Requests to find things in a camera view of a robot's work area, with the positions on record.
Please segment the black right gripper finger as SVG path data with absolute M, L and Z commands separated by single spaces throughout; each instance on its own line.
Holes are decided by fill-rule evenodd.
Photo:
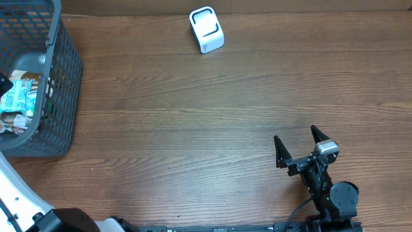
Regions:
M 314 138 L 314 142 L 316 144 L 319 142 L 330 140 L 330 138 L 327 135 L 325 135 L 316 125 L 311 125 L 310 129 L 312 132 L 312 137 Z
M 287 163 L 292 160 L 292 156 L 277 135 L 274 136 L 274 144 L 276 147 L 276 168 L 287 168 Z

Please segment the teal snack packet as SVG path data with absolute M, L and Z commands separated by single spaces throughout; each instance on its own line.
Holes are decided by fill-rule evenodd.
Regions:
M 1 113 L 21 112 L 27 117 L 33 117 L 37 90 L 32 88 L 32 80 L 12 81 L 13 87 L 1 97 Z

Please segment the brown snack pouch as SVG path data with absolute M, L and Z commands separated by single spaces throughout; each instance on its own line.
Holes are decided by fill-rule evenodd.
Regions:
M 22 70 L 14 70 L 10 80 L 32 80 L 32 88 L 38 89 L 41 81 L 40 73 L 30 73 Z M 1 113 L 1 133 L 10 132 L 17 135 L 23 134 L 32 122 L 33 117 L 27 117 L 21 112 L 3 112 Z

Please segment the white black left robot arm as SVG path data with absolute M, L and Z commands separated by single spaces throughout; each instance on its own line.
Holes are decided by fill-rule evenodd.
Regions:
M 1 231 L 136 231 L 124 219 L 95 222 L 79 208 L 55 209 L 40 198 L 1 155 Z

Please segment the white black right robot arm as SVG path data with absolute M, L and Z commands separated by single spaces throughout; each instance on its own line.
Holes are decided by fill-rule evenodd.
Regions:
M 282 140 L 274 136 L 276 167 L 286 168 L 288 175 L 299 175 L 308 189 L 310 198 L 298 206 L 286 222 L 275 222 L 274 231 L 362 231 L 360 222 L 354 222 L 359 201 L 358 187 L 348 181 L 333 183 L 328 166 L 339 154 L 339 145 L 317 126 L 310 127 L 314 138 L 314 150 L 305 157 L 293 159 Z M 303 222 L 292 222 L 296 214 L 309 202 L 317 210 Z

